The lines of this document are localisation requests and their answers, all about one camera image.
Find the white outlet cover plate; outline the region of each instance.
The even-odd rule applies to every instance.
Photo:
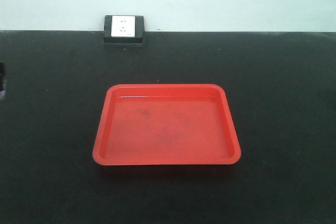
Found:
[[[111,37],[135,37],[135,16],[112,16]]]

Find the red tray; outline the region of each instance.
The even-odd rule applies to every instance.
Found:
[[[93,158],[101,165],[232,164],[240,147],[213,84],[121,84],[106,95]]]

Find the power socket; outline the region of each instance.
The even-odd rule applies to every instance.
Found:
[[[135,16],[112,16],[111,37],[135,37]]]
[[[144,35],[143,16],[105,16],[104,43],[142,44]]]

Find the tray rim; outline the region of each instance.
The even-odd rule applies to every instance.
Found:
[[[229,157],[229,158],[200,158],[198,160],[198,162],[195,162],[194,159],[192,161],[188,161],[188,158],[165,158],[164,162],[155,162],[155,159],[146,159],[146,161],[137,163],[135,160],[133,161],[132,159],[129,159],[128,162],[125,161],[120,161],[120,162],[110,162],[108,159],[105,159],[103,157],[101,157],[100,155],[100,147],[101,147],[101,142],[102,142],[102,138],[103,138],[103,133],[106,127],[106,121],[107,121],[107,114],[109,111],[109,107],[110,107],[110,101],[111,101],[111,97],[112,94],[115,92],[115,90],[120,89],[120,88],[158,88],[158,87],[165,87],[165,88],[204,88],[204,87],[208,87],[208,88],[213,88],[216,89],[219,92],[220,95],[220,100],[222,102],[223,105],[223,109],[224,109],[224,114],[225,114],[225,118],[228,124],[228,130],[229,130],[229,134],[230,134],[230,140],[233,144],[233,148],[234,148],[234,154],[233,156]],[[233,123],[233,119],[231,116],[231,111],[229,109],[228,106],[228,102],[227,102],[227,98],[226,98],[226,94],[225,91],[222,87],[215,85],[215,84],[209,84],[209,83],[199,83],[199,84],[195,84],[195,83],[190,83],[190,84],[186,84],[186,83],[174,83],[174,84],[162,84],[162,83],[155,83],[155,84],[116,84],[112,87],[110,87],[107,91],[106,94],[106,98],[104,101],[104,105],[103,105],[103,109],[102,109],[102,113],[101,113],[101,118],[100,118],[100,122],[99,122],[99,126],[98,126],[98,131],[97,131],[97,136],[96,136],[96,140],[95,140],[95,144],[93,147],[93,151],[92,151],[92,156],[93,159],[96,163],[100,164],[100,165],[104,165],[104,166],[114,166],[114,165],[118,165],[118,166],[122,166],[122,165],[229,165],[229,164],[234,164],[236,163],[240,157],[241,157],[241,149],[240,149],[240,144],[238,141],[238,137],[237,137],[237,133],[235,130],[235,126]]]

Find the black tabletop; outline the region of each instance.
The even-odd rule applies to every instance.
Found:
[[[0,223],[336,223],[336,34],[1,32],[0,62]],[[241,159],[96,164],[118,83],[220,85]]]

